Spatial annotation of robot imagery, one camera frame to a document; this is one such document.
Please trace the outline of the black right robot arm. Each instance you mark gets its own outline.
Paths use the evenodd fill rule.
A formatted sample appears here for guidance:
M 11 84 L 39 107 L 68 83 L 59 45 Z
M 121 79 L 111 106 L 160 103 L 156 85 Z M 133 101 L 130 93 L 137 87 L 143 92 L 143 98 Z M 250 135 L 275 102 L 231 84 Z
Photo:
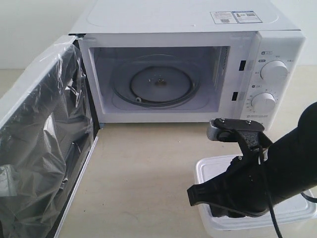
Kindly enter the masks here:
M 215 217 L 259 217 L 317 184 L 316 104 L 276 142 L 264 134 L 261 123 L 247 119 L 212 119 L 208 137 L 236 142 L 242 151 L 225 172 L 187 190 L 191 206 L 207 204 Z

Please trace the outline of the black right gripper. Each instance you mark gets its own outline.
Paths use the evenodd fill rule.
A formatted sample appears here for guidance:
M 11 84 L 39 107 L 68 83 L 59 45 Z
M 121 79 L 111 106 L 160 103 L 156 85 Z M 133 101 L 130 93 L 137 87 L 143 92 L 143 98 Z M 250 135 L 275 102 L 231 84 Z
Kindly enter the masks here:
M 208 204 L 217 218 L 259 217 L 269 212 L 261 167 L 245 164 L 241 156 L 231 158 L 226 170 L 210 181 L 189 187 L 187 195 L 190 206 Z

